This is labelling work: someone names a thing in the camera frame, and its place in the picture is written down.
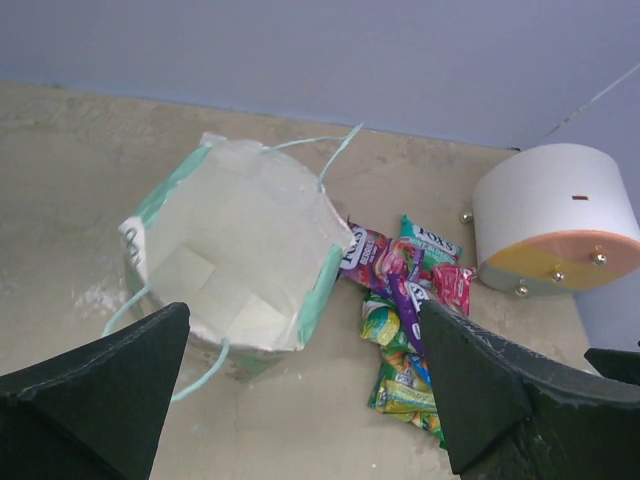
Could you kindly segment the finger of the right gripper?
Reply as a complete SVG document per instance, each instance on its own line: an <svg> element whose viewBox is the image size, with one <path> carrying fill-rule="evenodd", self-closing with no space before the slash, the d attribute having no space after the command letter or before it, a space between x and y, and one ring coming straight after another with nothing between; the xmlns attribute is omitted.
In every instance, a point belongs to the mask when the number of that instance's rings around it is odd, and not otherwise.
<svg viewBox="0 0 640 480"><path fill-rule="evenodd" d="M631 385L640 385L640 354L622 350L589 348L585 359L603 377Z"/></svg>

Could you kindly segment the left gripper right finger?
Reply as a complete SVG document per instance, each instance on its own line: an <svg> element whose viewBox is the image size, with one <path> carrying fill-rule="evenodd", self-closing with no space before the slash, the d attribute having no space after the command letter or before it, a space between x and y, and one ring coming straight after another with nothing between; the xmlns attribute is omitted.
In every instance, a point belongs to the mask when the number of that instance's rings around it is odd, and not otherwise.
<svg viewBox="0 0 640 480"><path fill-rule="evenodd" d="M639 385L551 360L437 301L420 328L453 473L638 478Z"/></svg>

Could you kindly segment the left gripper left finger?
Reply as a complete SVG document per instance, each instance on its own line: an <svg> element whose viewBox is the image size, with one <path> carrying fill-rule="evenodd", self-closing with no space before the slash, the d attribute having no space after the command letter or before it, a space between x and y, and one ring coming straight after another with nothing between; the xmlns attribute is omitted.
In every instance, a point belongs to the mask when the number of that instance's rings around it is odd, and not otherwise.
<svg viewBox="0 0 640 480"><path fill-rule="evenodd" d="M189 334L172 303L1 378L4 479L147 479Z"/></svg>

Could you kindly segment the blue candy packet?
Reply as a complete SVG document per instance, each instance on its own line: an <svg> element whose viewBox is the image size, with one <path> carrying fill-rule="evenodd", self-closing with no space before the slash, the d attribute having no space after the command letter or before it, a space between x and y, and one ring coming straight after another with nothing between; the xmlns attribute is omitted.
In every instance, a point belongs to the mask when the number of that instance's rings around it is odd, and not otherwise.
<svg viewBox="0 0 640 480"><path fill-rule="evenodd" d="M416 353L406 353L404 360L421 381L429 387L432 386L431 373L422 356Z"/></svg>

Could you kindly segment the green yellow candy packet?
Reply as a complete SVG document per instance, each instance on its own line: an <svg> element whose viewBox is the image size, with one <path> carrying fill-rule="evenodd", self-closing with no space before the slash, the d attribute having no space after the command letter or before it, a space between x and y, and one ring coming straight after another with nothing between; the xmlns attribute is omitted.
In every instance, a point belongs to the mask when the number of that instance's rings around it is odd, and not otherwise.
<svg viewBox="0 0 640 480"><path fill-rule="evenodd" d="M432 386L421 381L404 360L406 353L380 349L381 365L368 406L434 435L446 449Z"/></svg>

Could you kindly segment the pink candy packet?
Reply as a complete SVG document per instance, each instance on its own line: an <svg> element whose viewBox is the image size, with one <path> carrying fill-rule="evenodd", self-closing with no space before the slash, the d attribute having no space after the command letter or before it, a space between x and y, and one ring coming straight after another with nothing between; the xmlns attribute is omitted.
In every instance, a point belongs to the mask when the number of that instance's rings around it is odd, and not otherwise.
<svg viewBox="0 0 640 480"><path fill-rule="evenodd" d="M470 314L471 282L475 275L473 268L451 264L436 266L432 270L439 298L451 309L465 316Z"/></svg>

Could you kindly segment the purple berry candy packet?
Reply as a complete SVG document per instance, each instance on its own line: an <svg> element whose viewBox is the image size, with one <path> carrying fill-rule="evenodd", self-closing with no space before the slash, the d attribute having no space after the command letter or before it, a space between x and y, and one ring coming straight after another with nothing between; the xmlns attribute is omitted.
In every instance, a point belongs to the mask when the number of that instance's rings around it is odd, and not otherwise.
<svg viewBox="0 0 640 480"><path fill-rule="evenodd" d="M349 222L355 243L340 263L340 274L372 292L391 297L388 275L415 280L423 267L425 251L409 241Z"/></svg>
<svg viewBox="0 0 640 480"><path fill-rule="evenodd" d="M410 344L421 357L425 349L420 328L421 307L434 299L433 294L418 283L410 282L397 274L388 276L392 296L398 308L398 316Z"/></svg>

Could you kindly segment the teal mint candy packet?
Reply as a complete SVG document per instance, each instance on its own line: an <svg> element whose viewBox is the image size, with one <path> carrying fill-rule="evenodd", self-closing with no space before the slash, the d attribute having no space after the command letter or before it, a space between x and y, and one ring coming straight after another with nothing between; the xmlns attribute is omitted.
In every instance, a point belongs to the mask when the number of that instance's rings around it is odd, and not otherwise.
<svg viewBox="0 0 640 480"><path fill-rule="evenodd" d="M463 253L460 245L416 224L407 215L401 219L400 239L424 252L419 283L427 288L433 286L435 267L457 265Z"/></svg>

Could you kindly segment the green paper gift bag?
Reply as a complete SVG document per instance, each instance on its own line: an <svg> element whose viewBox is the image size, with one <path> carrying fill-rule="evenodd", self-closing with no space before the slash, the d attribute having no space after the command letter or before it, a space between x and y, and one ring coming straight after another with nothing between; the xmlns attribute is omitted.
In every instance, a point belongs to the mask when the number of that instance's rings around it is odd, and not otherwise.
<svg viewBox="0 0 640 480"><path fill-rule="evenodd" d="M129 297L105 333L183 302L207 375L241 383L309 343L355 243L324 174L288 143L210 132L118 233Z"/></svg>

